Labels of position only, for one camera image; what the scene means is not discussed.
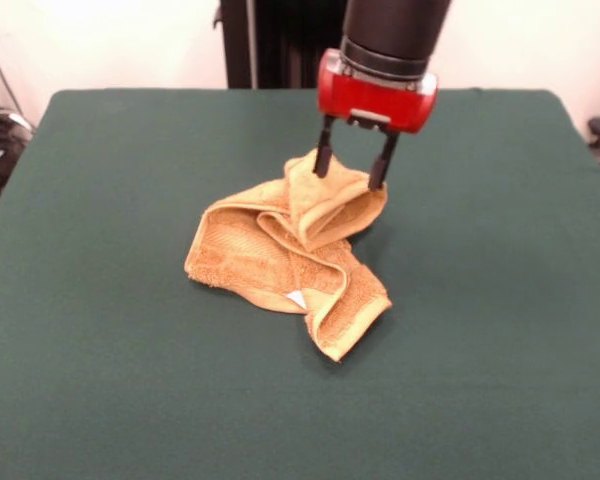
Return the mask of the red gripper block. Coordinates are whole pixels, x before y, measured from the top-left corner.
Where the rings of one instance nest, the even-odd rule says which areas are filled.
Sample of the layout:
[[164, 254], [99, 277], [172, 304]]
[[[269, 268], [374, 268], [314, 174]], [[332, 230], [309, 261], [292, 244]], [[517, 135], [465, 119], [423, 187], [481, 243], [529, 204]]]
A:
[[[324, 178], [333, 155], [332, 126], [336, 118], [359, 121], [400, 133], [414, 134], [421, 130], [434, 108], [438, 93], [438, 78], [425, 73], [414, 81], [393, 81], [370, 76], [345, 63], [341, 52], [328, 49], [319, 65], [317, 105], [323, 116], [316, 149], [313, 173]], [[371, 191], [383, 187], [399, 133], [388, 132], [381, 153], [374, 160], [369, 174]]]

